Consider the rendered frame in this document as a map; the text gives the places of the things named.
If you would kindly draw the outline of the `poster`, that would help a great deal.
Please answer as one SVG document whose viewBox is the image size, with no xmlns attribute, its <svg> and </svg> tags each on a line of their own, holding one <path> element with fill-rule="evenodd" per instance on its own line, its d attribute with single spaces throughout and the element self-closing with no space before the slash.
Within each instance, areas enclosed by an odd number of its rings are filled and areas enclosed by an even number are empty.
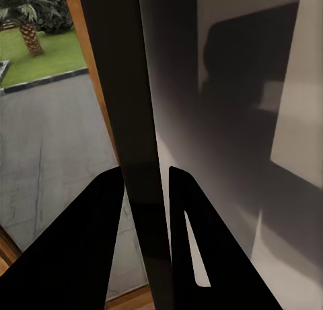
<svg viewBox="0 0 323 310">
<path fill-rule="evenodd" d="M 156 310 L 174 281 L 140 0 L 80 0 Z"/>
</svg>

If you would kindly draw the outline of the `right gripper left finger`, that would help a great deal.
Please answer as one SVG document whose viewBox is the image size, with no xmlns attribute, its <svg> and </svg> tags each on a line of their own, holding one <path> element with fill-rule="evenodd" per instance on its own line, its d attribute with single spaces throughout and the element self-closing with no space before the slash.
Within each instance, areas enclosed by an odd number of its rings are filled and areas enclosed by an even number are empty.
<svg viewBox="0 0 323 310">
<path fill-rule="evenodd" d="M 0 277 L 0 310 L 104 310 L 124 189 L 99 174 Z"/>
</svg>

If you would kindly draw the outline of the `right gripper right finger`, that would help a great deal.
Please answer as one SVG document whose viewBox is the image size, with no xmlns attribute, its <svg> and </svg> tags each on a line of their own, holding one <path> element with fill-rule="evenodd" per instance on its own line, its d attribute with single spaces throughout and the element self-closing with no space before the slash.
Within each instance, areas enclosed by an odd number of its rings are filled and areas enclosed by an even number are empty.
<svg viewBox="0 0 323 310">
<path fill-rule="evenodd" d="M 174 310 L 283 310 L 196 180 L 169 167 Z M 184 211 L 211 287 L 195 282 Z"/>
</svg>

